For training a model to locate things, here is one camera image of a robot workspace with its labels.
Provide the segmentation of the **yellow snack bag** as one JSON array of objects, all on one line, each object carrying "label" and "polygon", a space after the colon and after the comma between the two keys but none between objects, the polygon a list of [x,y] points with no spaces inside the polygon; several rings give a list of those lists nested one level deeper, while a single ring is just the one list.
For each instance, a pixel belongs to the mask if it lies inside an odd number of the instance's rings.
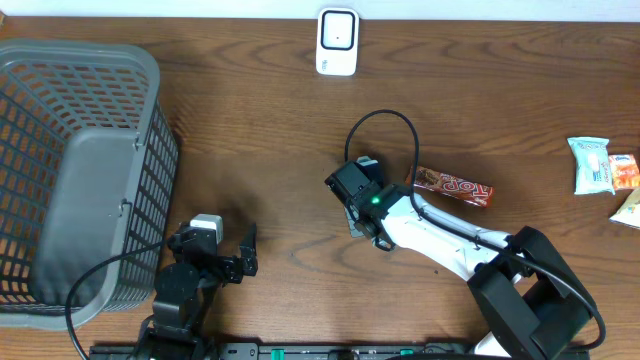
[{"label": "yellow snack bag", "polygon": [[609,218],[613,223],[628,227],[640,228],[640,189],[635,189],[621,205],[621,207]]}]

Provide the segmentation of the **mint green wipes pack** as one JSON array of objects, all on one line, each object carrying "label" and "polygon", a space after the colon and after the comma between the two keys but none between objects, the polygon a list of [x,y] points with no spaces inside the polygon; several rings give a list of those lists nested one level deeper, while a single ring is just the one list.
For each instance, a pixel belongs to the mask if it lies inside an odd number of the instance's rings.
[{"label": "mint green wipes pack", "polygon": [[599,137],[570,137],[567,142],[576,159],[574,194],[614,194],[607,151],[609,140]]}]

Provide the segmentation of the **red chocolate bar wrapper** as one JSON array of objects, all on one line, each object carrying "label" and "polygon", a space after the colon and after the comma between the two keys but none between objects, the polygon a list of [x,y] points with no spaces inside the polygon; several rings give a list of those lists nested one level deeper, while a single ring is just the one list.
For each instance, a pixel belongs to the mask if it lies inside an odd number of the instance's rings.
[{"label": "red chocolate bar wrapper", "polygon": [[456,198],[468,204],[487,208],[493,199],[495,189],[491,186],[465,180],[423,166],[418,166],[416,177],[412,180],[413,169],[405,179],[407,185],[437,192]]}]

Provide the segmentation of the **small orange carton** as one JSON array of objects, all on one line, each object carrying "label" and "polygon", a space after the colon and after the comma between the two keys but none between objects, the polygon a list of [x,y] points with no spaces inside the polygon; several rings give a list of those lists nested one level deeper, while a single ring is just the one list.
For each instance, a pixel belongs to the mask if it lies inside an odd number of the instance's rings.
[{"label": "small orange carton", "polygon": [[613,188],[618,190],[634,190],[640,187],[639,167],[633,154],[609,156],[612,172]]}]

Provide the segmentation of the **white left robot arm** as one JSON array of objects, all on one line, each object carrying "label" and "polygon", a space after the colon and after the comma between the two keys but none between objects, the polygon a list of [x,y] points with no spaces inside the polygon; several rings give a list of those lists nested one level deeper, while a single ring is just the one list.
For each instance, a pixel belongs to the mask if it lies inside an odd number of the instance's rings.
[{"label": "white left robot arm", "polygon": [[258,271],[257,226],[251,225],[238,256],[218,253],[218,230],[183,225],[168,239],[175,262],[155,279],[151,327],[139,337],[134,360],[215,359],[217,349],[201,334],[205,315],[220,288]]}]

